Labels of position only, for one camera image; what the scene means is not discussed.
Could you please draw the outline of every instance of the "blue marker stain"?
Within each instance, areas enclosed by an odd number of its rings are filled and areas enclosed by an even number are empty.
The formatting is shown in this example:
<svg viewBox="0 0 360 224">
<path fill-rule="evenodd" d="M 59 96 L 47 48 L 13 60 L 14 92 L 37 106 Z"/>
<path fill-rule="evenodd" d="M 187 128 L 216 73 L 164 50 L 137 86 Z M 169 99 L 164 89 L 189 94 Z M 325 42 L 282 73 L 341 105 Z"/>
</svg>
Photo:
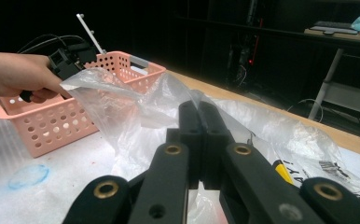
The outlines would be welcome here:
<svg viewBox="0 0 360 224">
<path fill-rule="evenodd" d="M 20 169 L 8 181 L 10 189 L 22 189 L 34 186 L 43 182 L 49 173 L 49 168 L 45 165 L 29 165 Z"/>
</svg>

